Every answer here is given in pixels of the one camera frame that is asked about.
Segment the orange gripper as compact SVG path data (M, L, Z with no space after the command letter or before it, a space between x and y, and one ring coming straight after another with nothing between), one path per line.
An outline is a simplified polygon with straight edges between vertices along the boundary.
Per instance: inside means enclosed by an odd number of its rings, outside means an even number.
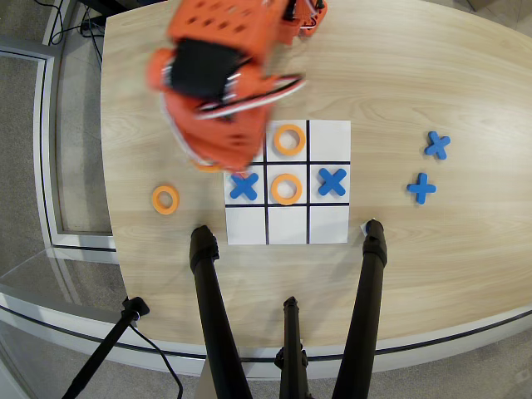
M263 148L272 106L239 111L231 119L200 120L196 100L171 91L160 93L163 115L174 138L195 163L241 171Z

